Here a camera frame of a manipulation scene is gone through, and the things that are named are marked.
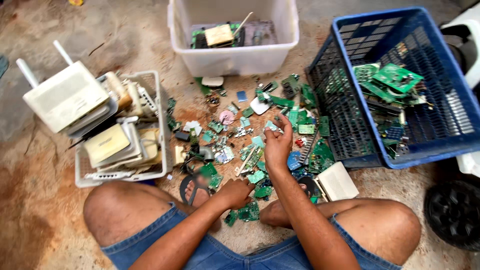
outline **plastic container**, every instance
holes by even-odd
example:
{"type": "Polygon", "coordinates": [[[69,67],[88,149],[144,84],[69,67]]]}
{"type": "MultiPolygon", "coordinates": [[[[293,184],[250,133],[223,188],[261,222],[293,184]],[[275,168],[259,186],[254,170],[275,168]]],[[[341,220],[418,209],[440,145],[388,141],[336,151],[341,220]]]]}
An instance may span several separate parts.
{"type": "Polygon", "coordinates": [[[348,168],[402,169],[480,149],[480,110],[461,70],[428,12],[421,7],[339,17],[306,68],[330,117],[330,146],[348,168]],[[397,44],[408,49],[402,55],[397,44]],[[404,64],[425,77],[428,104],[408,107],[407,145],[388,156],[352,67],[380,62],[404,64]],[[331,91],[325,91],[327,85],[331,91]]]}
{"type": "Polygon", "coordinates": [[[170,0],[168,5],[172,47],[183,58],[193,77],[277,71],[288,51],[299,41],[298,21],[295,0],[170,0]],[[278,44],[190,49],[193,25],[242,21],[250,12],[254,12],[252,18],[273,21],[278,44]]]}
{"type": "Polygon", "coordinates": [[[133,82],[138,82],[147,91],[149,89],[156,92],[156,100],[158,111],[158,126],[160,128],[158,142],[160,143],[160,154],[162,155],[161,170],[156,172],[145,172],[140,174],[134,174],[130,177],[121,177],[124,172],[109,172],[108,175],[101,179],[93,180],[86,179],[87,173],[96,172],[90,165],[90,159],[81,145],[78,145],[75,150],[75,185],[77,187],[92,187],[101,185],[103,182],[111,180],[123,180],[130,182],[137,182],[143,180],[150,180],[163,177],[167,172],[171,172],[173,169],[173,158],[170,151],[170,144],[168,143],[171,137],[171,131],[168,128],[167,122],[167,108],[168,108],[168,95],[165,89],[160,84],[157,71],[145,71],[138,72],[130,75],[121,75],[121,78],[128,78],[133,82]]]}

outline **ground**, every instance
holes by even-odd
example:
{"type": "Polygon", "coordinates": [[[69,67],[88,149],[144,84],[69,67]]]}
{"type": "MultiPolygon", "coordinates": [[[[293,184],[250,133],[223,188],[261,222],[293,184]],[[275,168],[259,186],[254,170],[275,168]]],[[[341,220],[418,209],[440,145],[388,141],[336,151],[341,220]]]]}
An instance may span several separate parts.
{"type": "MultiPolygon", "coordinates": [[[[36,76],[44,80],[66,67],[52,46],[58,39],[73,60],[81,60],[94,75],[112,70],[157,70],[162,85],[178,101],[174,113],[178,120],[199,120],[205,126],[211,113],[181,57],[170,46],[167,4],[166,0],[85,0],[83,6],[75,7],[67,0],[6,0],[0,7],[0,53],[10,60],[0,80],[1,269],[113,269],[83,221],[83,202],[91,189],[74,185],[74,151],[67,149],[71,141],[64,135],[52,134],[22,101],[30,86],[15,60],[25,59],[36,76]]],[[[424,5],[438,23],[460,12],[455,2],[446,0],[298,0],[300,42],[280,71],[263,74],[261,80],[268,83],[296,73],[305,81],[302,69],[329,34],[334,17],[409,5],[424,5]]],[[[254,86],[250,76],[228,77],[228,97],[222,98],[219,111],[236,99],[237,91],[246,90],[251,100],[254,86]]],[[[272,114],[270,110],[265,116],[251,117],[255,135],[260,134],[272,114]]],[[[249,144],[249,140],[248,136],[234,140],[235,149],[249,144]]],[[[175,139],[170,142],[171,146],[180,144],[175,139]]],[[[237,158],[219,166],[218,171],[228,179],[233,177],[231,167],[239,163],[237,158]]],[[[171,181],[159,179],[157,183],[180,197],[178,188],[183,175],[177,170],[171,174],[171,181]]],[[[470,269],[469,253],[441,241],[426,226],[422,214],[425,189],[437,181],[458,177],[454,163],[395,171],[356,170],[350,175],[360,197],[395,199],[419,216],[422,239],[406,269],[470,269]]],[[[261,201],[260,207],[267,204],[261,201]]],[[[232,228],[224,225],[214,237],[242,252],[277,243],[290,235],[292,231],[286,229],[238,221],[232,228]]]]}

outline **blue plastic crate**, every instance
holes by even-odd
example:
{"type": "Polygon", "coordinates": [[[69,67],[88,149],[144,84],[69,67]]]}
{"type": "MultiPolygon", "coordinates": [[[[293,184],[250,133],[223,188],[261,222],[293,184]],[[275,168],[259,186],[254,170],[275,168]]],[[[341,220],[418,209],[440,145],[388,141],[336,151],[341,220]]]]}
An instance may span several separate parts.
{"type": "Polygon", "coordinates": [[[433,19],[422,7],[339,17],[305,69],[319,110],[330,118],[329,143],[348,168],[402,169],[480,150],[480,109],[433,19]],[[352,67],[404,64],[425,77],[432,103],[408,107],[407,145],[386,152],[352,67]]]}

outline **man's right hand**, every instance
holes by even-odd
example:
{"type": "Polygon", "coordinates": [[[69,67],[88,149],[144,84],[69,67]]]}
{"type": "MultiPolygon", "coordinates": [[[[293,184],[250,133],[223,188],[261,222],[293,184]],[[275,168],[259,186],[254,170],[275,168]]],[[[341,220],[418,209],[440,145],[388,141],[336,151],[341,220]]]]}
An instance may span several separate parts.
{"type": "Polygon", "coordinates": [[[254,188],[255,185],[249,184],[248,179],[243,181],[230,179],[212,198],[222,200],[226,209],[237,210],[252,201],[248,195],[254,188]]]}
{"type": "Polygon", "coordinates": [[[293,145],[292,123],[283,114],[277,115],[280,120],[274,124],[283,130],[283,134],[265,128],[265,166],[268,173],[287,169],[287,160],[293,145]]]}

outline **blue denim shorts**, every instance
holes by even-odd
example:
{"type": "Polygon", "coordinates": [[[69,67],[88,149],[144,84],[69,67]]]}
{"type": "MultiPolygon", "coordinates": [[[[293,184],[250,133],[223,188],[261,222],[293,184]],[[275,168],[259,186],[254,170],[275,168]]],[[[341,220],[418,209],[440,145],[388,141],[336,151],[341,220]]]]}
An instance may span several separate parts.
{"type": "MultiPolygon", "coordinates": [[[[116,244],[103,247],[102,251],[119,270],[126,270],[158,238],[187,217],[187,214],[170,203],[172,208],[139,233],[116,244]]],[[[361,268],[364,270],[400,270],[400,266],[388,262],[365,250],[335,220],[330,222],[350,246],[361,268]]],[[[237,254],[210,235],[206,235],[188,260],[184,269],[202,270],[249,270],[249,269],[313,269],[296,236],[279,243],[258,255],[237,254]]]]}

